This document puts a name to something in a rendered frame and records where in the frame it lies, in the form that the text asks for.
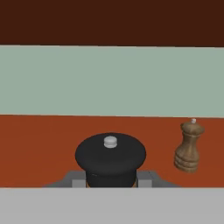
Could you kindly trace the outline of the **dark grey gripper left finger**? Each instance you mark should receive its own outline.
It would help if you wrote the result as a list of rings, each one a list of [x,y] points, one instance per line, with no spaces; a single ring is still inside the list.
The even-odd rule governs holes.
[[[84,171],[69,171],[61,180],[46,185],[46,187],[73,187],[85,188],[86,187],[86,173]]]

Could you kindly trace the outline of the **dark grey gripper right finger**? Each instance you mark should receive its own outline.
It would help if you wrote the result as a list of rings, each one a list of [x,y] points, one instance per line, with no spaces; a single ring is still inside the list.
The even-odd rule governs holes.
[[[155,171],[138,171],[136,173],[136,186],[139,188],[177,187],[177,185],[160,178]]]

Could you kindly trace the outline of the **brown wooden pepper mill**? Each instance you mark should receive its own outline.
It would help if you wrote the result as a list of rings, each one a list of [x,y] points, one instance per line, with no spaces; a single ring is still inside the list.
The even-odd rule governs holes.
[[[194,173],[198,170],[200,154],[197,150],[197,141],[205,132],[205,129],[197,123],[196,118],[180,124],[182,131],[182,143],[174,153],[174,165],[177,169]]]

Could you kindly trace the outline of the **dark brown wall cabinet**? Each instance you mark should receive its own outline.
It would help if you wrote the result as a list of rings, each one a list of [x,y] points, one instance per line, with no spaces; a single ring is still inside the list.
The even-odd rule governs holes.
[[[224,47],[224,0],[0,0],[0,44]]]

